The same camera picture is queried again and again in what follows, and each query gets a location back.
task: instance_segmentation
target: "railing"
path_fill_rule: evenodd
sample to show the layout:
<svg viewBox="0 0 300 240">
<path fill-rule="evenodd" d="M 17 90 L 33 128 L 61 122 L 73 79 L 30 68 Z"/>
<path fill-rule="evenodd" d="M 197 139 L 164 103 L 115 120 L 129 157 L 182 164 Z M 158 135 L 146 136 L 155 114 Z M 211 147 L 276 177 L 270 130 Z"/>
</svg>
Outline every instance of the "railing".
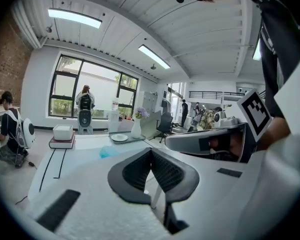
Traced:
<svg viewBox="0 0 300 240">
<path fill-rule="evenodd" d="M 189 98 L 199 99 L 220 99 L 222 98 L 222 91 L 189 91 Z M 224 92 L 226 96 L 245 96 L 244 93 L 238 92 Z"/>
<path fill-rule="evenodd" d="M 259 96 L 261 99 L 266 99 L 266 90 L 264 90 L 263 92 L 260 92 Z"/>
</svg>

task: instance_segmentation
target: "white plate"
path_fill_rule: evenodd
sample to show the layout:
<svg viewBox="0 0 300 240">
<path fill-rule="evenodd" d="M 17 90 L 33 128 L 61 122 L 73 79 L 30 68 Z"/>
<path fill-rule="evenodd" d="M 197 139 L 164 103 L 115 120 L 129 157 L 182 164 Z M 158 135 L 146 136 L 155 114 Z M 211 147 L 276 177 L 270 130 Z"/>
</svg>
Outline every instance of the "white plate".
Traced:
<svg viewBox="0 0 300 240">
<path fill-rule="evenodd" d="M 128 136 L 119 133 L 119 134 L 111 135 L 111 139 L 113 139 L 116 142 L 124 142 L 128 139 Z"/>
</svg>

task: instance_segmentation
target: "potted plant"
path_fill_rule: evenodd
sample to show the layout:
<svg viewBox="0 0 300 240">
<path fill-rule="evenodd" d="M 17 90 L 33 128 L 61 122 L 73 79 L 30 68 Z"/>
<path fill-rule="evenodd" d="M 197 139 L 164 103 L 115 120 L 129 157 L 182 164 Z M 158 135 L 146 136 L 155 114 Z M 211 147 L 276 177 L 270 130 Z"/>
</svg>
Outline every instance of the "potted plant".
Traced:
<svg viewBox="0 0 300 240">
<path fill-rule="evenodd" d="M 147 111 L 143 107 L 138 107 L 133 114 L 134 125 L 131 129 L 131 137 L 134 139 L 141 138 L 140 121 L 148 116 Z"/>
</svg>

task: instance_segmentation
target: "gray pants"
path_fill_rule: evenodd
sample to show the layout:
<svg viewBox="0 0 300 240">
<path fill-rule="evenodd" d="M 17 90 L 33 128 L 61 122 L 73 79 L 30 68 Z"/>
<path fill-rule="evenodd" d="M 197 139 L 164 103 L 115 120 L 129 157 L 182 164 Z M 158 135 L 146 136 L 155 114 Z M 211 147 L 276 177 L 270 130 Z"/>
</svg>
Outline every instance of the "gray pants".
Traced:
<svg viewBox="0 0 300 240">
<path fill-rule="evenodd" d="M 94 134 L 94 129 L 92 128 L 91 124 L 86 128 L 86 131 L 88 132 L 89 135 Z M 84 134 L 84 128 L 80 125 L 79 116 L 78 116 L 78 135 L 83 135 L 83 134 Z"/>
<path fill-rule="evenodd" d="M 4 145 L 0 147 L 0 160 L 11 165 L 21 166 L 24 162 L 24 156 L 12 152 L 8 145 Z"/>
</svg>

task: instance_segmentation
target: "white backpack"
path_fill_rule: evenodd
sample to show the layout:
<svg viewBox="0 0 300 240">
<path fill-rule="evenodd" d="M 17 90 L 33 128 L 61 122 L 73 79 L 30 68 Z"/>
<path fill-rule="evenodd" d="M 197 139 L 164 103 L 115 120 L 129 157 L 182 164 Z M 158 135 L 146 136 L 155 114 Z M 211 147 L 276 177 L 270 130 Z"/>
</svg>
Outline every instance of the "white backpack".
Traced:
<svg viewBox="0 0 300 240">
<path fill-rule="evenodd" d="M 7 111 L 7 114 L 16 122 L 15 136 L 13 138 L 20 147 L 29 149 L 36 140 L 35 128 L 30 119 L 22 120 L 18 110 L 17 113 L 18 119 L 11 110 Z"/>
</svg>

